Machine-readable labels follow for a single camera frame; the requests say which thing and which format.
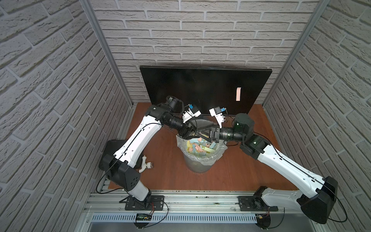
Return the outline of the pink sticky note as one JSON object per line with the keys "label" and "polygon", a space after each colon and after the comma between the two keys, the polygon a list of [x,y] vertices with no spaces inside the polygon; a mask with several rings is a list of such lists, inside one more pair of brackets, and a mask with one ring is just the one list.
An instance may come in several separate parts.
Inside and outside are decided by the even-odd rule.
{"label": "pink sticky note", "polygon": [[241,87],[236,89],[236,101],[239,102],[241,100]]}

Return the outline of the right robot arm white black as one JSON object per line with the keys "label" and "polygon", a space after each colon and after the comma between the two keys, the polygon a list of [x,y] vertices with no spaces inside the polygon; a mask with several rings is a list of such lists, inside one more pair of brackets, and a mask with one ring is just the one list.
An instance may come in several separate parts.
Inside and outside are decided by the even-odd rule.
{"label": "right robot arm white black", "polygon": [[218,125],[210,130],[214,141],[235,141],[248,156],[271,167],[298,188],[298,191],[276,190],[261,186],[256,194],[267,206],[300,210],[314,222],[326,224],[337,201],[338,182],[332,177],[317,175],[277,150],[262,135],[254,133],[254,121],[239,113],[232,127],[223,127],[225,116],[211,112]]}

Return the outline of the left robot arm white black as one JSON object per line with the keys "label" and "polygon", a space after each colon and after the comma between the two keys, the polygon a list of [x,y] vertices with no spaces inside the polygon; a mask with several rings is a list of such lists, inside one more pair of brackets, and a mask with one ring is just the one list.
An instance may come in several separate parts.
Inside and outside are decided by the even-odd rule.
{"label": "left robot arm white black", "polygon": [[182,103],[178,98],[168,96],[165,103],[149,107],[134,134],[119,150],[105,152],[99,163],[99,169],[105,172],[109,180],[140,202],[148,203],[151,191],[140,181],[140,173],[135,170],[135,165],[152,137],[163,126],[177,130],[177,136],[182,139],[201,130],[174,115],[179,102]]}

